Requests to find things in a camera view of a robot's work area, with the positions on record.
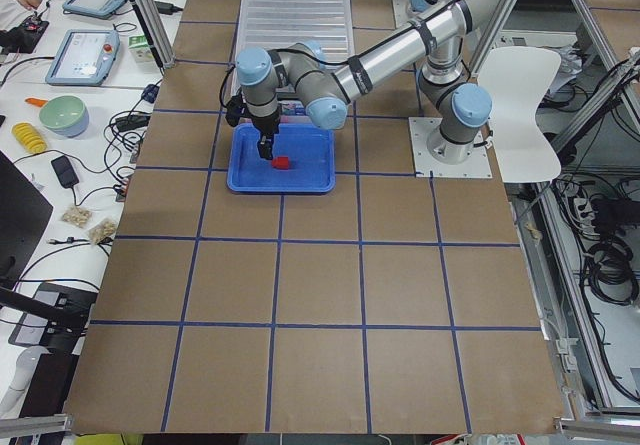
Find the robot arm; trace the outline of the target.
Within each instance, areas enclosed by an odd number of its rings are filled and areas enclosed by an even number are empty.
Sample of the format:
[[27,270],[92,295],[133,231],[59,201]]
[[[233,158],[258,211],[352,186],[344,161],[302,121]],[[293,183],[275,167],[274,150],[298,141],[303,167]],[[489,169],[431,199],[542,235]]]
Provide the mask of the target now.
[[468,82],[462,43],[491,18],[499,0],[422,2],[424,9],[393,33],[343,62],[324,61],[320,47],[311,42],[242,50],[235,61],[240,89],[225,105],[227,123],[235,127],[241,119],[249,120],[259,133],[260,157],[270,160],[281,123],[279,90],[292,87],[311,122],[335,130],[344,125],[349,104],[422,60],[418,86],[441,115],[440,125],[428,136],[428,151],[442,163],[463,162],[489,119],[492,99]]

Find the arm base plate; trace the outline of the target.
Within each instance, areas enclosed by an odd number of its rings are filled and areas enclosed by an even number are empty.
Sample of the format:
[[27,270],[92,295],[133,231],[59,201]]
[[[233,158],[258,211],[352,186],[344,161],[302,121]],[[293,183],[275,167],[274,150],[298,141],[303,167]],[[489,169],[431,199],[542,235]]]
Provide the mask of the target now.
[[415,175],[422,178],[491,179],[488,152],[480,131],[457,145],[441,134],[441,118],[410,117]]
[[425,0],[392,0],[395,27],[399,28],[410,18],[423,12],[428,4]]

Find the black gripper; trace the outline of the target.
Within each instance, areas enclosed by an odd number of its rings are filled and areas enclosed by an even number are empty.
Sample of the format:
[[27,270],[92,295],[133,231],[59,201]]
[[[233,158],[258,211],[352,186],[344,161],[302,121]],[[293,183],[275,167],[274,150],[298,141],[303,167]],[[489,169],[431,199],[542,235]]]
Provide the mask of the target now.
[[233,95],[225,105],[225,119],[229,126],[236,127],[242,118],[249,119],[261,135],[257,142],[257,150],[261,159],[273,159],[274,135],[279,133],[280,105],[277,101],[269,104],[269,112],[255,112],[254,106],[249,106],[241,92]]

